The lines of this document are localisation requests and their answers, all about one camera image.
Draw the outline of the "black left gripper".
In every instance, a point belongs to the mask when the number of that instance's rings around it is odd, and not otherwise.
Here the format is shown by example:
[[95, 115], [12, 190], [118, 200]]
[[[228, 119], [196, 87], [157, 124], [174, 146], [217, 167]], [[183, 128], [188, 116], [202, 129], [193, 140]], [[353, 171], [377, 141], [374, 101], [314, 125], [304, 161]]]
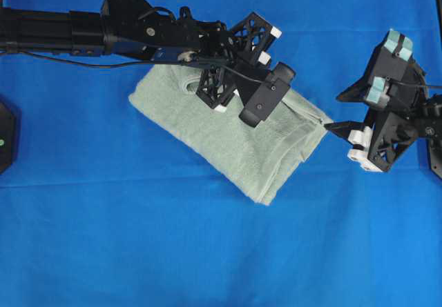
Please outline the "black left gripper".
[[221, 21], [197, 25], [202, 51], [194, 58], [203, 71], [196, 95], [220, 112], [235, 95], [247, 103], [271, 72], [269, 47], [282, 32], [255, 12], [232, 28]]

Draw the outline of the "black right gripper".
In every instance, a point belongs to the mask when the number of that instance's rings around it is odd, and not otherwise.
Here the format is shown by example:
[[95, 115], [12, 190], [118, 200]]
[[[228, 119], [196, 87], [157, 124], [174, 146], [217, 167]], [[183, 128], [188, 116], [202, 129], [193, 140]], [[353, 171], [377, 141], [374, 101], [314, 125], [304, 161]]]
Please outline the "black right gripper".
[[[336, 100], [365, 103], [371, 85], [361, 77], [342, 91]], [[425, 139], [427, 153], [432, 154], [432, 100], [424, 92], [408, 111], [370, 108], [362, 122], [326, 123], [325, 129], [348, 141], [352, 147], [347, 157], [369, 172], [387, 172], [417, 139]]]

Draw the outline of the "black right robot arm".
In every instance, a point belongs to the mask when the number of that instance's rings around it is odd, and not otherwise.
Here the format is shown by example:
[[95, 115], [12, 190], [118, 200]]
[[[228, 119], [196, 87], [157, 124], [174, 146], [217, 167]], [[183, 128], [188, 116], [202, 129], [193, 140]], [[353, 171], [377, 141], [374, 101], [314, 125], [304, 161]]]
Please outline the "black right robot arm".
[[441, 95], [428, 97], [424, 83], [374, 77], [361, 101], [364, 121], [328, 123], [325, 128], [352, 145], [347, 157], [363, 170], [387, 172], [419, 138], [426, 139], [430, 170], [441, 176]]

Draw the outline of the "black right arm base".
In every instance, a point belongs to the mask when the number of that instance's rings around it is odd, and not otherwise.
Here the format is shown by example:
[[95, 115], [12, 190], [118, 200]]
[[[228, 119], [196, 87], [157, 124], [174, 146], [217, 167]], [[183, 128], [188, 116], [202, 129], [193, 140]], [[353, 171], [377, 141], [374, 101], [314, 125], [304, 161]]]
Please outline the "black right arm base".
[[441, 140], [428, 139], [427, 141], [427, 154], [430, 170], [439, 178], [442, 178], [441, 173], [441, 159], [442, 159], [442, 147]]

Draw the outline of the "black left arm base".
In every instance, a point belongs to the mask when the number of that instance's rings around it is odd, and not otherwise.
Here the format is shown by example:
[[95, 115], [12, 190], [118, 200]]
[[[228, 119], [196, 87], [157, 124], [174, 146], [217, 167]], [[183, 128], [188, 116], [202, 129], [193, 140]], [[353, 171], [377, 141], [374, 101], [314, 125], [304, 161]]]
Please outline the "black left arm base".
[[20, 127], [20, 108], [1, 95], [1, 174], [17, 160]]

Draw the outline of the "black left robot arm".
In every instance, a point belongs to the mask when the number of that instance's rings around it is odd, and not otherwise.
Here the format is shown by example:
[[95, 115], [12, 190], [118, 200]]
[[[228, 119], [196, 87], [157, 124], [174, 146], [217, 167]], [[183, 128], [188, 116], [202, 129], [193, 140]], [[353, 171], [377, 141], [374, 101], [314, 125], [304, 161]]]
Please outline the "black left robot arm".
[[280, 31], [256, 13], [234, 27], [179, 15], [146, 0], [104, 0], [100, 12], [1, 9], [1, 50], [80, 57], [120, 55], [152, 64], [202, 71], [197, 96], [212, 109], [238, 95], [247, 112], [264, 119], [287, 93], [294, 71], [270, 65], [268, 49]]

